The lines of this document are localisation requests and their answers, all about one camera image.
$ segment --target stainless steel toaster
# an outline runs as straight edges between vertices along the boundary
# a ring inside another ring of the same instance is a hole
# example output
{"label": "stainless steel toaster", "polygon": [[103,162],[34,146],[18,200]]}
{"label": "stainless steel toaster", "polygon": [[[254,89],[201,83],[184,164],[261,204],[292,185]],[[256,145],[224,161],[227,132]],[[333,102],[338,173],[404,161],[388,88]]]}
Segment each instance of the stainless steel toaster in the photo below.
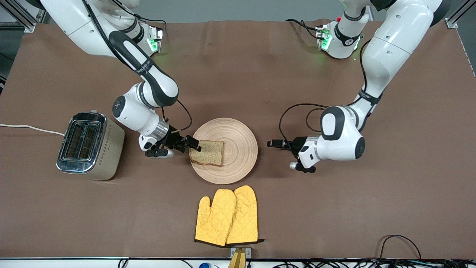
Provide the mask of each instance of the stainless steel toaster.
{"label": "stainless steel toaster", "polygon": [[91,180],[109,180],[116,173],[124,130],[105,115],[79,113],[69,122],[56,167]]}

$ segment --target green light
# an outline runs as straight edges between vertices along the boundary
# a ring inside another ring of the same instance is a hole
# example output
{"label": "green light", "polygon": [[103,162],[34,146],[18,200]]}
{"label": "green light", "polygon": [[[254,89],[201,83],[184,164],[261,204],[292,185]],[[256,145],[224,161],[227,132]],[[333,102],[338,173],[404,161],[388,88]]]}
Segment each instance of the green light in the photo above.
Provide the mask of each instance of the green light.
{"label": "green light", "polygon": [[329,44],[332,41],[332,36],[329,34],[325,40],[322,41],[322,49],[327,50]]}
{"label": "green light", "polygon": [[152,52],[156,52],[158,50],[157,42],[155,42],[154,40],[149,40],[149,39],[147,39],[147,41],[149,42],[150,50],[152,50]]}

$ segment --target cable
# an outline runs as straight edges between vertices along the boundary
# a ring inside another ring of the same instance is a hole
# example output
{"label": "cable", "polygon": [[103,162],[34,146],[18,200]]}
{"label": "cable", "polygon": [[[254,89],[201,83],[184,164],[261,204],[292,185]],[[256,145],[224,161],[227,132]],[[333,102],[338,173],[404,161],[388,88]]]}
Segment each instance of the cable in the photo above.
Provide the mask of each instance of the cable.
{"label": "cable", "polygon": [[2,55],[3,57],[5,57],[5,58],[11,60],[12,62],[15,61],[14,59],[10,58],[9,56],[7,56],[7,55],[5,55],[5,54],[3,54],[3,53],[1,53],[1,52],[0,52],[0,55]]}
{"label": "cable", "polygon": [[181,261],[185,262],[190,268],[193,268],[193,266],[190,263],[188,263],[186,260],[181,259]]}
{"label": "cable", "polygon": [[362,69],[362,73],[364,75],[364,92],[367,90],[367,75],[365,74],[365,70],[364,70],[364,64],[362,63],[362,55],[364,54],[364,48],[365,46],[367,46],[367,44],[371,41],[372,39],[368,40],[367,42],[365,42],[363,45],[362,45],[362,48],[360,49],[360,53],[359,53],[359,60],[360,60],[360,69]]}
{"label": "cable", "polygon": [[294,265],[292,263],[288,263],[287,261],[285,261],[283,264],[279,264],[279,265],[276,265],[274,266],[273,268],[281,268],[283,265],[286,265],[285,267],[288,268],[288,267],[291,267],[291,268],[299,268],[297,265]]}
{"label": "cable", "polygon": [[310,116],[311,113],[312,113],[313,111],[315,111],[315,110],[322,110],[322,111],[323,111],[324,109],[323,109],[323,108],[314,108],[314,109],[312,109],[311,111],[309,111],[308,114],[306,115],[306,126],[307,126],[308,129],[310,129],[310,130],[312,130],[312,131],[314,131],[314,132],[320,133],[320,132],[321,132],[320,130],[317,130],[317,129],[312,128],[312,127],[309,125],[309,122],[308,122],[309,116]]}
{"label": "cable", "polygon": [[192,126],[192,115],[190,114],[190,112],[188,111],[188,109],[185,107],[185,105],[182,104],[181,101],[177,100],[177,102],[182,105],[183,109],[187,112],[188,114],[188,117],[190,118],[190,123],[188,124],[188,126],[184,127],[184,128],[181,128],[181,129],[178,129],[178,130],[175,130],[175,131],[172,131],[171,133],[177,133],[177,132],[180,132],[180,131],[184,131],[186,129],[188,129],[190,126]]}
{"label": "cable", "polygon": [[309,105],[309,106],[317,106],[317,107],[321,107],[321,108],[327,108],[328,106],[325,106],[325,105],[320,105],[320,104],[316,104],[316,103],[298,103],[298,104],[295,104],[289,108],[287,108],[284,113],[281,115],[281,118],[279,119],[279,125],[278,125],[278,128],[279,128],[279,132],[281,133],[281,135],[283,136],[284,140],[287,141],[288,139],[286,138],[286,136],[284,135],[283,133],[283,130],[281,129],[281,123],[283,122],[283,117],[284,115],[289,111],[291,110],[292,108],[296,107],[296,106],[303,106],[303,105]]}
{"label": "cable", "polygon": [[420,253],[420,250],[418,249],[418,247],[415,245],[415,243],[413,243],[412,240],[410,240],[409,238],[403,236],[403,235],[390,235],[388,236],[387,238],[385,238],[384,242],[382,243],[382,249],[380,250],[380,257],[378,258],[377,260],[377,268],[379,268],[380,266],[380,261],[382,260],[382,256],[384,254],[384,247],[385,247],[385,243],[387,242],[387,240],[389,240],[390,238],[392,237],[401,237],[401,238],[404,238],[406,240],[408,240],[410,243],[412,243],[412,245],[415,247],[416,251],[418,252],[418,259],[421,260],[421,253]]}
{"label": "cable", "polygon": [[60,133],[60,132],[41,129],[41,128],[37,128],[37,127],[34,127],[34,126],[25,125],[25,124],[23,124],[23,125],[0,124],[0,126],[4,126],[4,127],[27,127],[27,128],[31,128],[31,129],[42,131],[42,132],[47,132],[47,133],[58,134],[58,135],[64,136],[64,134]]}
{"label": "cable", "polygon": [[312,266],[312,263],[310,262],[301,262],[302,264],[304,264],[304,267],[303,268],[316,268],[317,266]]}
{"label": "cable", "polygon": [[130,11],[129,9],[126,9],[126,7],[124,6],[124,4],[122,4],[119,0],[112,0],[118,7],[120,7],[122,10],[124,10],[127,14],[129,15],[132,15],[134,17],[136,17],[138,20],[141,20],[141,21],[160,21],[160,22],[163,22],[164,24],[167,24],[164,20],[151,20],[151,19],[147,19],[147,18],[144,18],[138,14],[135,14],[133,13],[132,11]]}
{"label": "cable", "polygon": [[316,38],[316,39],[319,39],[319,40],[324,40],[324,38],[322,38],[322,37],[317,37],[317,36],[315,36],[314,34],[312,34],[311,31],[310,31],[310,30],[315,31],[315,30],[316,30],[316,27],[321,27],[322,25],[318,25],[318,26],[312,28],[312,27],[307,26],[306,23],[304,22],[304,20],[297,21],[297,20],[295,20],[295,19],[287,19],[286,21],[295,22],[295,23],[299,24],[301,27],[304,27],[304,28],[307,30],[307,32],[308,32],[312,37],[314,37],[314,38]]}
{"label": "cable", "polygon": [[308,32],[312,37],[314,37],[314,38],[316,38],[316,39],[318,39],[318,40],[324,40],[323,37],[317,37],[317,36],[315,36],[314,34],[312,34],[311,31],[309,30],[309,27],[306,25],[306,23],[305,23],[303,20],[301,20],[301,23],[302,23],[302,25],[304,25],[304,28],[307,30],[307,32]]}
{"label": "cable", "polygon": [[417,260],[407,260],[408,262],[411,262],[411,263],[416,263],[418,265],[422,265],[422,266],[426,266],[426,267],[433,267],[433,268],[441,268],[440,266],[435,266],[435,265],[429,265],[427,263],[424,263],[422,261],[417,261]]}
{"label": "cable", "polygon": [[312,28],[312,27],[309,27],[309,26],[307,26],[307,25],[305,25],[305,24],[301,24],[301,22],[299,22],[299,21],[297,21],[297,20],[295,20],[295,19],[287,19],[287,20],[285,20],[285,21],[295,22],[295,23],[299,24],[301,27],[306,27],[306,28],[308,28],[309,30],[314,30],[314,31],[316,30],[316,28]]}
{"label": "cable", "polygon": [[127,265],[127,263],[129,262],[129,259],[125,259],[125,260],[124,260],[124,263],[123,263],[122,266],[121,266],[120,264],[121,264],[122,261],[123,261],[123,259],[120,259],[120,260],[119,260],[118,268],[124,268],[124,267]]}

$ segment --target brown table cover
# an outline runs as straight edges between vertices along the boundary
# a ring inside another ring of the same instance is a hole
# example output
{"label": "brown table cover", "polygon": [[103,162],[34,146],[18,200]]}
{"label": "brown table cover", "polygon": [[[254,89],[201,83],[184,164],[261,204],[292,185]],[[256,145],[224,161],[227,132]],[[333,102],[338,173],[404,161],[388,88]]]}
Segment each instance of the brown table cover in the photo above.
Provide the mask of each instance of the brown table cover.
{"label": "brown table cover", "polygon": [[[363,41],[379,25],[370,22]],[[183,134],[218,117],[240,120],[259,144],[252,172],[212,185],[187,153],[146,158],[139,134],[123,127],[115,178],[89,181],[56,169],[60,136],[0,128],[0,256],[227,256],[193,242],[198,201],[250,185],[266,239],[253,257],[375,257],[389,234],[411,238],[423,258],[476,257],[476,82],[456,30],[431,28],[395,76],[362,133],[363,157],[322,161],[315,174],[290,170],[292,155],[266,141],[281,138],[279,117],[293,104],[351,102],[363,83],[358,51],[331,59],[288,22],[210,21],[168,24],[161,52],[155,61],[193,115]],[[62,132],[78,112],[112,117],[114,100],[139,81],[118,60],[81,51],[56,25],[38,25],[23,37],[0,122]],[[289,138],[312,134],[309,109],[285,117]],[[188,123],[178,104],[165,112],[176,128]],[[384,256],[416,257],[395,238]]]}

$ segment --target bread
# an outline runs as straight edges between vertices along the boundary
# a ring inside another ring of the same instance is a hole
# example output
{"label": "bread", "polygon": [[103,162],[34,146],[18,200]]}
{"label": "bread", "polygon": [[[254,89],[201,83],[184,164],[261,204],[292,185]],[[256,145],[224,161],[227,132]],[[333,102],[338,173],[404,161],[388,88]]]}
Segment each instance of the bread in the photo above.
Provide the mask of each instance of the bread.
{"label": "bread", "polygon": [[200,140],[202,150],[190,150],[190,161],[199,165],[221,166],[223,160],[223,141]]}

